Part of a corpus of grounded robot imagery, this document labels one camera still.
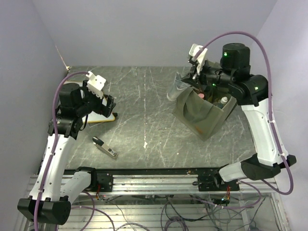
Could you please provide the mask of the amber bottle white cap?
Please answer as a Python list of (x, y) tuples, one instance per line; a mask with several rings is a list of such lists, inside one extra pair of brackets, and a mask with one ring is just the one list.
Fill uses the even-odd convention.
[(228, 97), (222, 97), (220, 103), (225, 105), (228, 102)]

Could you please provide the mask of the tall clear square bottle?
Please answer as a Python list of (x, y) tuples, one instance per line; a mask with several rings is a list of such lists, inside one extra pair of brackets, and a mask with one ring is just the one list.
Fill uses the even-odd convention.
[(217, 105), (216, 105), (218, 108), (223, 108), (224, 107), (224, 105), (222, 104), (222, 103), (217, 103)]

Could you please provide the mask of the green canvas bag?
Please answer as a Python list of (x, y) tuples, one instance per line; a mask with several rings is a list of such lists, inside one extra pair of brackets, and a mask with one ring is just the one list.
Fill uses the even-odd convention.
[[(190, 70), (182, 76), (182, 81), (190, 84)], [(205, 95), (204, 100), (198, 96), (199, 93)], [(228, 102), (221, 109), (216, 105), (222, 97), (228, 97)], [(237, 106), (236, 99), (228, 93), (227, 88), (210, 85), (201, 85), (199, 88), (190, 85), (174, 102), (172, 114), (203, 141), (221, 129)]]

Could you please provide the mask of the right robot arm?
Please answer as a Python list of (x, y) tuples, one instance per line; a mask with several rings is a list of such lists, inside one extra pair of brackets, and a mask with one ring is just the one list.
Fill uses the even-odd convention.
[(192, 45), (190, 80), (195, 85), (228, 90), (247, 118), (256, 150), (250, 158), (222, 167), (212, 178), (213, 187), (221, 191), (232, 180), (273, 178), (281, 169), (294, 165), (296, 157), (283, 147), (274, 115), (269, 110), (272, 102), (268, 95), (269, 82), (262, 75), (250, 73), (250, 49), (241, 43), (225, 44), (219, 64), (211, 64), (206, 53), (207, 49), (201, 45)]

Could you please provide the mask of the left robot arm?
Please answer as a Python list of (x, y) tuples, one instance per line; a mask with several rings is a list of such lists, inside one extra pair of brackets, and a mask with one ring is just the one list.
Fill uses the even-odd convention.
[(48, 129), (45, 156), (37, 181), (27, 198), (19, 200), (17, 209), (34, 223), (63, 225), (68, 220), (71, 205), (83, 191), (98, 187), (97, 170), (79, 167), (73, 177), (62, 185), (68, 155), (86, 123), (83, 118), (95, 112), (111, 117), (114, 99), (103, 92), (104, 82), (95, 78), (58, 86), (52, 103), (52, 120)]

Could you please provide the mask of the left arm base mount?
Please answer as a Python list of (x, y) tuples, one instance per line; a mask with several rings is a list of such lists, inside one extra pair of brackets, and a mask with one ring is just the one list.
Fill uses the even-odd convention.
[(113, 189), (114, 177), (105, 171), (97, 172), (97, 187), (99, 192), (111, 192)]

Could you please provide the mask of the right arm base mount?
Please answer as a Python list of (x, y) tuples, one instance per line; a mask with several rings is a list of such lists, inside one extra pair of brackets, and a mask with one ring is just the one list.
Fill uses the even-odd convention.
[(198, 174), (197, 180), (192, 183), (197, 186), (200, 192), (218, 192), (218, 191), (239, 191), (240, 187), (236, 180), (229, 182), (223, 181), (217, 168), (206, 168), (205, 171)]

